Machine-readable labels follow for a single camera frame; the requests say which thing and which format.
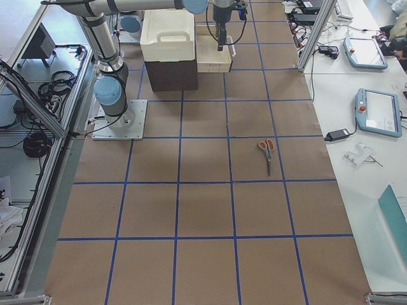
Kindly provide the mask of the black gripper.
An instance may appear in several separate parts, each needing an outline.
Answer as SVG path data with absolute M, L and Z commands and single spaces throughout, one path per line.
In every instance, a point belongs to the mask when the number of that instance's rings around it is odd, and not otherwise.
M 238 12 L 241 21 L 247 20 L 247 3 L 242 0 L 213 0 L 212 18 L 216 22 L 217 50 L 222 51 L 226 44 L 226 24 L 233 11 Z

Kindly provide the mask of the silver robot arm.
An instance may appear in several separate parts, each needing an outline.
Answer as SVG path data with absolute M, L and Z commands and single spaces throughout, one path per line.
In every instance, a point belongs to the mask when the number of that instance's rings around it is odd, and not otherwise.
M 128 67 L 115 47 L 105 14 L 139 10 L 175 9 L 199 15 L 207 12 L 208 1 L 42 1 L 57 5 L 77 17 L 83 32 L 98 58 L 102 77 L 96 81 L 93 93 L 101 105 L 107 127 L 128 128 L 135 121 L 126 98 Z

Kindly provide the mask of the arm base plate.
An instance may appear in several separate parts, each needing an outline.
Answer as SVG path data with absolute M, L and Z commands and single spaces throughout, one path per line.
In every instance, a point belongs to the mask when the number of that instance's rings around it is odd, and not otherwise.
M 94 140 L 142 140 L 148 101 L 127 100 L 127 104 L 127 111 L 114 124 L 108 126 L 115 120 L 109 116 L 95 122 Z

